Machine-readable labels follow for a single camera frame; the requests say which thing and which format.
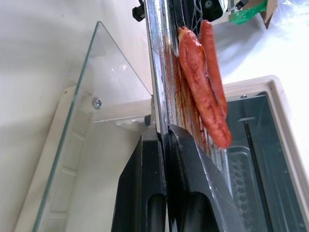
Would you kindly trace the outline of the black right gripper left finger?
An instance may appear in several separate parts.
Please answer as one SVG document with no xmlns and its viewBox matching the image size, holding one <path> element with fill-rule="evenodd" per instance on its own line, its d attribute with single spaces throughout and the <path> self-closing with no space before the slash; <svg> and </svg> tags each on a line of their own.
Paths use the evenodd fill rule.
<svg viewBox="0 0 309 232">
<path fill-rule="evenodd" d="M 167 185 L 163 153 L 156 129 L 140 139 L 122 171 L 117 188 L 114 232 L 163 232 Z"/>
</svg>

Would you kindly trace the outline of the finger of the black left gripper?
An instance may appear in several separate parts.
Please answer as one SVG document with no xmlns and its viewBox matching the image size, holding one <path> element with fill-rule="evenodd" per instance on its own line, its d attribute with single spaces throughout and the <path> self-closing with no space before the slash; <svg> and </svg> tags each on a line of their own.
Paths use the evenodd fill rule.
<svg viewBox="0 0 309 232">
<path fill-rule="evenodd" d="M 140 5 L 132 9 L 132 16 L 137 22 L 145 18 L 145 5 L 143 0 L 139 0 Z"/>
<path fill-rule="evenodd" d="M 204 0 L 173 0 L 176 29 L 186 26 L 197 37 L 203 20 Z"/>
</svg>

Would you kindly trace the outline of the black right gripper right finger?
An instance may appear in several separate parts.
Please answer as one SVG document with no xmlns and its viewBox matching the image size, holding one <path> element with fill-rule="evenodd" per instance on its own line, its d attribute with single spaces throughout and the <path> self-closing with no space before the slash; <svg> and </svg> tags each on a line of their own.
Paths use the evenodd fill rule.
<svg viewBox="0 0 309 232">
<path fill-rule="evenodd" d="M 224 177 L 185 129 L 169 126 L 166 156 L 172 232 L 243 232 Z"/>
</svg>

